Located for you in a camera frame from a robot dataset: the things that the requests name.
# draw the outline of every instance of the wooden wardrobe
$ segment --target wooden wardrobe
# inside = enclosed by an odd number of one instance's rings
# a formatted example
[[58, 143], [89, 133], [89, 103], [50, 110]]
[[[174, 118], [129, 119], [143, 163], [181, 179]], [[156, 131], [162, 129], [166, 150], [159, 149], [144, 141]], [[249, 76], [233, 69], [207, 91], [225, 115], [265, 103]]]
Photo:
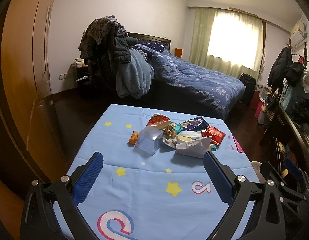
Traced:
[[25, 198], [69, 163], [51, 99], [47, 44], [54, 0], [11, 0], [0, 15], [0, 180]]

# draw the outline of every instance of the blue floral bedspread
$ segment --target blue floral bedspread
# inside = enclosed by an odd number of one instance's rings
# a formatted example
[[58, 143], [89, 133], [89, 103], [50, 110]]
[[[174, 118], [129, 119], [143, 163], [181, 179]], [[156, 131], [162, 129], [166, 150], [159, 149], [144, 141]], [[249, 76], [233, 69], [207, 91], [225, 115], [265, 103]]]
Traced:
[[206, 116], [225, 120], [235, 102], [243, 96], [245, 87], [237, 78], [184, 61], [168, 50], [159, 53], [139, 46], [152, 55], [149, 63], [155, 71], [154, 79], [183, 88], [187, 103], [194, 101], [204, 105]]

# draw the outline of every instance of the black suitcase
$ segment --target black suitcase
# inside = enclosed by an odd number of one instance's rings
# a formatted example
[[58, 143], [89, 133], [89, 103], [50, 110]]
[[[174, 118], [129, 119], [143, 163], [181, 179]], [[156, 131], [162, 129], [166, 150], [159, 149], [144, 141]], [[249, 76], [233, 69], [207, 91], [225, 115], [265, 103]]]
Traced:
[[240, 99], [239, 102], [245, 104], [246, 106], [249, 106], [256, 87], [256, 79], [248, 74], [243, 73], [239, 80], [244, 84], [246, 88], [243, 97]]

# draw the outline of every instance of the pink and white music note logo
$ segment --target pink and white music note logo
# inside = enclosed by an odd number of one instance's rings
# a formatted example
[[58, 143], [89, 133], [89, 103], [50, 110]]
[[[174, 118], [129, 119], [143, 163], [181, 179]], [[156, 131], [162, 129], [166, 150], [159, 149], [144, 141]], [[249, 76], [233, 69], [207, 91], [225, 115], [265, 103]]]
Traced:
[[[111, 228], [111, 220], [120, 223], [121, 230], [119, 232]], [[103, 213], [98, 219], [97, 226], [100, 234], [108, 240], [137, 240], [130, 236], [134, 229], [133, 220], [127, 213], [121, 210], [110, 210]]]
[[203, 185], [202, 182], [200, 181], [195, 181], [192, 183], [192, 191], [195, 193], [195, 194], [201, 194], [205, 191], [207, 191], [208, 193], [210, 193], [210, 187], [211, 187], [211, 184], [208, 183], [206, 185]]

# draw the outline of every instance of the air conditioner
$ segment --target air conditioner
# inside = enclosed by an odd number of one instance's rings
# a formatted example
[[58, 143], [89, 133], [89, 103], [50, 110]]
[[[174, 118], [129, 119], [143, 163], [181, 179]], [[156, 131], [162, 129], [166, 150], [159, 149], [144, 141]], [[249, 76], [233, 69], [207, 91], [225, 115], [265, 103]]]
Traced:
[[301, 20], [297, 21], [291, 31], [290, 39], [292, 47], [296, 47], [299, 43], [304, 41], [307, 36], [306, 25]]

